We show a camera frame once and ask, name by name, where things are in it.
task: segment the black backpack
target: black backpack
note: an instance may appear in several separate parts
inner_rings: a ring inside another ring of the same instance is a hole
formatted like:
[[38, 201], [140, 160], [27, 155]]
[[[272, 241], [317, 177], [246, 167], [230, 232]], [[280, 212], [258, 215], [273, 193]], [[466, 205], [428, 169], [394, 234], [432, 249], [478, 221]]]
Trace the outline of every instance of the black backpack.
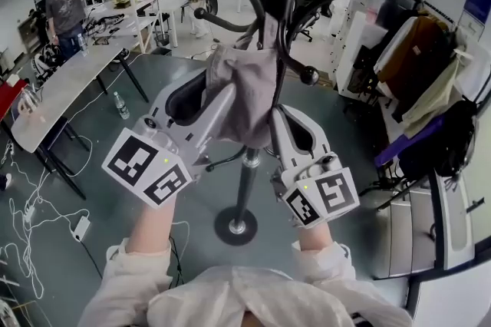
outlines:
[[458, 177], [470, 162], [477, 132], [475, 102], [456, 102], [443, 114], [443, 126], [399, 154], [408, 180], [419, 180], [434, 169], [440, 177]]

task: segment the white sleeve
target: white sleeve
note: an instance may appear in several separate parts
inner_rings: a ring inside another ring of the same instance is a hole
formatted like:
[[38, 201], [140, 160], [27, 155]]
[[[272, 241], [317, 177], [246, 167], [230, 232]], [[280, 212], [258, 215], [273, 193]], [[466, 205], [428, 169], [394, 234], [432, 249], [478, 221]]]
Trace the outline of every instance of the white sleeve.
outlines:
[[333, 243], [320, 251], [301, 251], [293, 244], [295, 258], [305, 281], [338, 298], [350, 315], [359, 313], [372, 325], [410, 327], [411, 317], [387, 302], [370, 282], [357, 281], [351, 258]]
[[149, 301], [165, 291], [170, 244], [165, 252], [126, 253], [127, 239], [109, 255], [101, 287], [85, 307], [78, 327], [124, 327], [146, 324]]

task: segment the round metal base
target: round metal base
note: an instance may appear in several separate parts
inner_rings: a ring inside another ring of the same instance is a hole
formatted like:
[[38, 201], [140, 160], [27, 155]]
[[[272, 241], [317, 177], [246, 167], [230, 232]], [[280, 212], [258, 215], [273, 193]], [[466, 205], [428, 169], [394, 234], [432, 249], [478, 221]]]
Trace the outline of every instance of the round metal base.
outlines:
[[241, 246], [254, 238], [258, 231], [258, 221], [255, 216], [246, 210], [244, 220], [238, 225], [233, 224], [236, 215], [236, 207], [227, 207], [215, 218], [215, 233], [226, 244]]

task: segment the man in gray shirt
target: man in gray shirt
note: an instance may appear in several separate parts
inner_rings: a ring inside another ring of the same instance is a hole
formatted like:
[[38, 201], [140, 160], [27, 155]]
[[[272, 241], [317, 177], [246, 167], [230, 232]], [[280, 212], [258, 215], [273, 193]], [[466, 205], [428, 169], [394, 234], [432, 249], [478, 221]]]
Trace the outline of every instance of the man in gray shirt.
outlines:
[[66, 59], [80, 50], [77, 36], [83, 34], [85, 18], [81, 0], [46, 0], [46, 17], [53, 35], [53, 43], [60, 45]]

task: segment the white jacket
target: white jacket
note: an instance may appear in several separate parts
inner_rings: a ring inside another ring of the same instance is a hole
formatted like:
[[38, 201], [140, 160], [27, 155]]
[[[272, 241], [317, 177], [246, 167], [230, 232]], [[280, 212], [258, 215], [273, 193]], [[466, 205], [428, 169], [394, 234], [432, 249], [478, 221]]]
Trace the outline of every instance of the white jacket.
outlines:
[[387, 303], [369, 282], [358, 282], [337, 243], [320, 252], [293, 244], [305, 282], [270, 269], [220, 266], [166, 290], [169, 250], [110, 256], [101, 287], [79, 327], [240, 327], [249, 310], [266, 327], [352, 327], [358, 313], [373, 327], [407, 327], [410, 316]]

